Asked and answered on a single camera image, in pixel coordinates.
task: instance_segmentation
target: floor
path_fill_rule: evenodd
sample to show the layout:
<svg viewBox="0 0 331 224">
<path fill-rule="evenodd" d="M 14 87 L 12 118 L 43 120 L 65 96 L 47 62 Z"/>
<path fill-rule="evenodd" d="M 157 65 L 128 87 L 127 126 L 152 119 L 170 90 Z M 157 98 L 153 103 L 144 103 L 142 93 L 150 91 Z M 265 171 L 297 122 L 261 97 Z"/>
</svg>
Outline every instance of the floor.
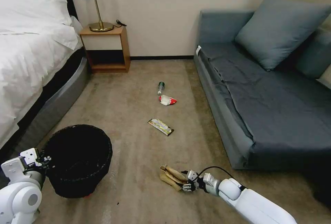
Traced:
<svg viewBox="0 0 331 224">
<path fill-rule="evenodd" d="M 178 100 L 163 106 L 157 85 Z M 159 118 L 174 128 L 169 137 L 147 122 Z M 57 196 L 46 181 L 36 223 L 247 223 L 220 198 L 176 192 L 159 180 L 159 167 L 200 171 L 218 165 L 239 182 L 291 213 L 300 224 L 331 223 L 307 182 L 293 173 L 234 171 L 192 60 L 132 61 L 128 74 L 96 74 L 54 131 L 90 124 L 111 138 L 109 173 L 88 198 Z M 215 177 L 226 175 L 210 170 Z"/>
</svg>

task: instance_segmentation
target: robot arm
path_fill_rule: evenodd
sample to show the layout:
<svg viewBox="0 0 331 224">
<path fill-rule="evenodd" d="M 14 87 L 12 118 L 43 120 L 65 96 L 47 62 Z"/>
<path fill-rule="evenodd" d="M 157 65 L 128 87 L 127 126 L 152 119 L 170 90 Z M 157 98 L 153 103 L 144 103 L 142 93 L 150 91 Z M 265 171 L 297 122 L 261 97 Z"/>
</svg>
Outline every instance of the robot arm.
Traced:
<svg viewBox="0 0 331 224">
<path fill-rule="evenodd" d="M 196 172 L 189 171 L 188 179 L 189 184 L 183 186 L 184 191 L 204 189 L 207 193 L 221 197 L 251 224 L 297 224 L 287 211 L 233 178 L 220 181 L 210 173 L 197 178 Z"/>
<path fill-rule="evenodd" d="M 0 190 L 0 224 L 31 224 L 38 214 L 45 180 L 38 170 L 43 164 L 37 162 L 35 149 L 20 155 L 1 165 L 10 182 Z"/>
</svg>

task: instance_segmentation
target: black cable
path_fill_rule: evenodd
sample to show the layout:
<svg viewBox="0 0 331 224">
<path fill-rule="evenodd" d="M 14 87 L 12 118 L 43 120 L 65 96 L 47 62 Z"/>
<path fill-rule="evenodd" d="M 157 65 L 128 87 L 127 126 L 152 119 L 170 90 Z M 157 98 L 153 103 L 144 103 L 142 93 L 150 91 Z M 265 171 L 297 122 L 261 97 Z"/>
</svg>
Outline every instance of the black cable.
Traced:
<svg viewBox="0 0 331 224">
<path fill-rule="evenodd" d="M 126 24 L 120 22 L 120 20 L 116 20 L 116 23 L 119 24 L 119 26 L 114 25 L 116 28 L 120 28 L 120 27 L 122 27 L 122 26 L 123 26 L 123 27 L 126 27 L 126 26 L 127 26 Z"/>
<path fill-rule="evenodd" d="M 197 177 L 196 177 L 195 179 L 193 179 L 192 181 L 194 182 L 195 180 L 197 180 L 198 177 L 200 177 L 200 175 L 201 175 L 202 173 L 204 173 L 206 170 L 211 169 L 211 168 L 221 169 L 222 171 L 224 171 L 226 174 L 228 174 L 231 178 L 233 178 L 233 179 L 235 180 L 234 176 L 232 176 L 229 172 L 227 172 L 227 171 L 226 171 L 225 169 L 223 169 L 222 167 L 219 167 L 219 166 L 210 166 L 210 167 L 207 167 L 207 168 L 203 169 L 203 170 L 197 175 Z"/>
</svg>

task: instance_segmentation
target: trash can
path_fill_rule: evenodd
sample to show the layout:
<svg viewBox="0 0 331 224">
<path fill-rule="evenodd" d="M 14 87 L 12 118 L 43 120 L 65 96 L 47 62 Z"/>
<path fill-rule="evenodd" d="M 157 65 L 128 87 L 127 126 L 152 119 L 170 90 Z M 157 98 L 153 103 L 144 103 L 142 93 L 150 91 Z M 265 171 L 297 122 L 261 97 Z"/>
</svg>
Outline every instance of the trash can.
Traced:
<svg viewBox="0 0 331 224">
<path fill-rule="evenodd" d="M 108 173 L 112 157 L 110 138 L 90 125 L 69 126 L 47 142 L 43 157 L 50 156 L 49 178 L 55 192 L 65 198 L 81 198 L 93 193 Z"/>
</svg>

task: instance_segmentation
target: wooden nightstand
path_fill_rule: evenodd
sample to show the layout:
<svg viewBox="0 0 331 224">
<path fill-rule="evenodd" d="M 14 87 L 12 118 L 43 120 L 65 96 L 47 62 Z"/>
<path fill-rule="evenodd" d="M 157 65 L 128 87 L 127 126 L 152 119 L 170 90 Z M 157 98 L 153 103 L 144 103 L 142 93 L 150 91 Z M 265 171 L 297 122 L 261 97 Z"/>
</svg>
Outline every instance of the wooden nightstand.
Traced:
<svg viewBox="0 0 331 224">
<path fill-rule="evenodd" d="M 125 27 L 108 32 L 92 32 L 85 27 L 80 32 L 92 73 L 128 72 L 130 51 Z"/>
</svg>

